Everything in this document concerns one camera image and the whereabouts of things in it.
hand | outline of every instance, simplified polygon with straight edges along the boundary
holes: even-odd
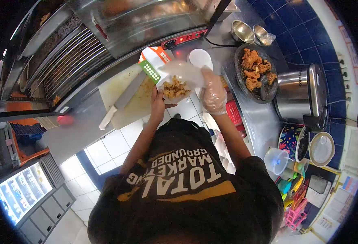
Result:
[[[205,80],[205,87],[200,94],[203,107],[211,115],[225,114],[228,95],[220,76],[208,69],[202,69],[202,75]]]
[[[151,112],[148,122],[155,123],[159,125],[164,119],[164,110],[167,108],[172,108],[176,104],[164,104],[164,99],[162,98],[163,93],[157,91],[157,87],[153,86],[152,98],[151,98]]]

glass door fridge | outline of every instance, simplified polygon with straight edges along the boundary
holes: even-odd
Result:
[[[39,162],[0,184],[0,201],[11,223],[16,224],[53,189]]]

knife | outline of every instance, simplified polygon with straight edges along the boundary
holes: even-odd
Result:
[[[105,130],[108,123],[111,121],[114,113],[118,110],[122,110],[127,103],[131,100],[133,95],[136,93],[141,83],[144,81],[147,74],[145,71],[141,71],[140,74],[134,78],[130,85],[125,89],[125,91],[119,96],[114,105],[108,110],[107,114],[104,116],[102,122],[99,125],[99,129]]]

cutting board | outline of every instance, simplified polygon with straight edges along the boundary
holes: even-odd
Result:
[[[142,68],[138,64],[134,64],[99,86],[99,92],[107,111],[141,71],[143,71]],[[118,110],[112,117],[111,123],[115,129],[121,129],[150,114],[150,97],[153,86],[153,81],[146,76],[124,109]]]

food warmer display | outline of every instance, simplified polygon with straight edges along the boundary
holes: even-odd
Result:
[[[207,36],[232,11],[229,4],[230,0],[36,2],[11,37],[0,75],[0,103],[25,101],[31,109],[3,110],[0,122],[66,114],[108,77],[135,64],[145,47],[171,49],[201,38],[201,33]]]

